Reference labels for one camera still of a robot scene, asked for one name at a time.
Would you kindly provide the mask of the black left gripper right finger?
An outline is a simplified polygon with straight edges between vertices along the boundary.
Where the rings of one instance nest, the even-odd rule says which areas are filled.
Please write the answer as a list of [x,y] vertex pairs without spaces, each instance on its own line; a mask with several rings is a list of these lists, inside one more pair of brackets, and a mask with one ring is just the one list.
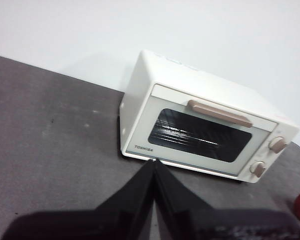
[[269,209],[216,209],[154,161],[155,200],[178,240],[300,240],[300,226],[287,213]]

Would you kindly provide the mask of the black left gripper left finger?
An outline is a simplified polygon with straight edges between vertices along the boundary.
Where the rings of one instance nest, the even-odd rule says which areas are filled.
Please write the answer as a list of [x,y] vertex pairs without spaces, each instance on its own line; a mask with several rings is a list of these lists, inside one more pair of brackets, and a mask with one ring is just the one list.
[[6,240],[136,240],[153,204],[154,162],[148,161],[94,210],[42,211],[15,219]]

